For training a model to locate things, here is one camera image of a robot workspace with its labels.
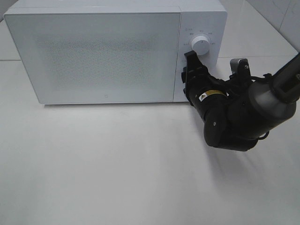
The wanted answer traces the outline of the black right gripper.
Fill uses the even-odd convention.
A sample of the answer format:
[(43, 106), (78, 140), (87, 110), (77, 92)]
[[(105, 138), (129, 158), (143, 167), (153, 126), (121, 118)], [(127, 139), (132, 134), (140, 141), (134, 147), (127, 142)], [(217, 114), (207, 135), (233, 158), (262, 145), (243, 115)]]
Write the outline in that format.
[(201, 63), (195, 51), (189, 51), (184, 56), (186, 58), (186, 67), (181, 72), (181, 80), (184, 84), (183, 93), (190, 105), (194, 105), (192, 97), (190, 97), (192, 90), (195, 91), (194, 95), (200, 94), (200, 91), (203, 93), (209, 90), (218, 90), (221, 92), (219, 95), (222, 95), (223, 98), (220, 102), (228, 105), (227, 84), (225, 81), (212, 76), (207, 67)]

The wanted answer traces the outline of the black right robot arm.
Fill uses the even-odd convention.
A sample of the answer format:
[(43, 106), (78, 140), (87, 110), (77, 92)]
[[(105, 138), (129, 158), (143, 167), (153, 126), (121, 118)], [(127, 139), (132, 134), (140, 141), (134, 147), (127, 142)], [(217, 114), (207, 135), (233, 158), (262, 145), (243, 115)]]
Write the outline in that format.
[(203, 120), (209, 146), (247, 151), (295, 114), (300, 98), (299, 56), (262, 77), (251, 75), (247, 59), (232, 59), (232, 74), (226, 81), (212, 76), (196, 52), (187, 52), (185, 58), (183, 92)]

